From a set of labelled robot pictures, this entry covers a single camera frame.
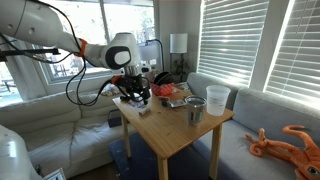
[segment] table top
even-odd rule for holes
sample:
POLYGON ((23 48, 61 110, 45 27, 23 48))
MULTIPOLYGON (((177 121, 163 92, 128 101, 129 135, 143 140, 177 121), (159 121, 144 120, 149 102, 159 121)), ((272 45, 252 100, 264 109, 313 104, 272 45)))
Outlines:
MULTIPOLYGON (((170 100, 184 99, 191 95, 182 90, 176 91, 168 96, 170 100)), ((153 151, 162 158, 169 158, 234 115, 229 109, 225 109, 222 116, 212 116, 204 110, 202 121, 199 126, 194 127, 188 125, 185 106, 163 107, 154 94, 148 99, 150 111, 142 116, 137 108, 120 98, 114 98, 113 102, 153 151)))

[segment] window pane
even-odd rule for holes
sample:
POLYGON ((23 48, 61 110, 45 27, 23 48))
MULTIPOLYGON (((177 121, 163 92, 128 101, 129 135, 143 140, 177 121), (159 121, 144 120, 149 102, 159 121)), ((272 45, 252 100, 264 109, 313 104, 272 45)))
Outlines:
POLYGON ((21 102, 19 91, 4 62, 0 62, 0 107, 21 102))
POLYGON ((137 43, 155 39, 153 7, 105 4, 109 37, 119 32, 132 33, 137 43))
POLYGON ((197 71, 249 86, 269 1, 205 1, 197 71))
POLYGON ((295 1, 267 93, 320 109, 319 1, 295 1))
MULTIPOLYGON (((44 2, 57 7, 67 15, 78 38, 83 38, 90 44, 107 44, 107 41, 104 38, 105 31, 99 3, 50 0, 44 2)), ((71 28, 65 17, 59 13, 57 14, 63 24, 64 31, 72 34, 71 28)), ((57 62, 69 54, 69 52, 61 49, 59 49, 59 52, 61 55, 46 54, 46 56, 51 61, 57 62)), ((88 62, 86 62, 86 67, 87 74, 108 71, 108 69, 105 68, 95 68, 88 62)), ((49 74, 51 75, 52 80, 76 75, 82 68, 83 60, 73 54, 61 63, 47 65, 47 69, 51 70, 49 74)))

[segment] stuffed toy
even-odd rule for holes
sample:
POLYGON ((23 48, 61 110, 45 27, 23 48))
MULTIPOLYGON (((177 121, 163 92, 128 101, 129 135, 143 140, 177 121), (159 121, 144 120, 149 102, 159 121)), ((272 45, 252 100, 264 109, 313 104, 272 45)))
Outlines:
POLYGON ((283 128, 283 132, 300 137, 305 145, 302 150, 289 143, 267 139, 264 129, 259 129, 259 140, 255 141, 246 133, 245 136, 252 145, 251 154, 261 157, 263 152, 276 158, 288 161, 297 166, 295 174, 299 180, 320 179, 320 149, 305 132, 294 130, 303 129, 304 126, 290 125, 283 128))

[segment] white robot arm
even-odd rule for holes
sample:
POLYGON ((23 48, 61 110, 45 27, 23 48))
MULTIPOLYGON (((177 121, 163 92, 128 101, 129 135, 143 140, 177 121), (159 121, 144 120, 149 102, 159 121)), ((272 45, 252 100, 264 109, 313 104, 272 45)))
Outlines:
POLYGON ((0 0, 0 33, 32 44, 84 55, 92 65, 108 69, 136 66, 139 54, 134 36, 119 33, 108 45, 86 44, 63 31, 58 15, 34 0, 0 0))

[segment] gray couch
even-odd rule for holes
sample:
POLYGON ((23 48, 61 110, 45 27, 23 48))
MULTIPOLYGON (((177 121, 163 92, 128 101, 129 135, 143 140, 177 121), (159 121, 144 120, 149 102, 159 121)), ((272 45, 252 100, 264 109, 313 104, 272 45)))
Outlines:
MULTIPOLYGON (((250 154, 250 143, 245 133, 258 138, 258 129, 264 128, 266 137, 304 147, 300 138, 282 132, 287 125, 304 125, 316 144, 320 145, 320 112, 276 95, 247 88, 237 88, 206 75, 191 73, 187 82, 191 91, 206 97, 208 85, 224 85, 231 89, 227 108, 235 113, 223 124, 219 156, 218 179, 296 179, 293 164, 269 155, 250 154)), ((194 148, 209 160, 212 132, 194 142, 194 148)))

